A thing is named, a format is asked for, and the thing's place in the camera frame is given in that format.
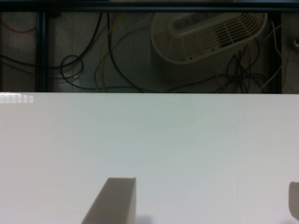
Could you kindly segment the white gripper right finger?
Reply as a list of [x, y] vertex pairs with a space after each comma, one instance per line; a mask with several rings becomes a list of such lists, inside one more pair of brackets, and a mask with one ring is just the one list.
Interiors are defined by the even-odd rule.
[[299, 221], [299, 182], [291, 182], [289, 185], [289, 211]]

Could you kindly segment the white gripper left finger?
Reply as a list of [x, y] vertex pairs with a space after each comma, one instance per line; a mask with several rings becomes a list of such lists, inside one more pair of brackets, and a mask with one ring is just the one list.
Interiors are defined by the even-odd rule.
[[135, 224], [136, 179], [109, 178], [81, 224]]

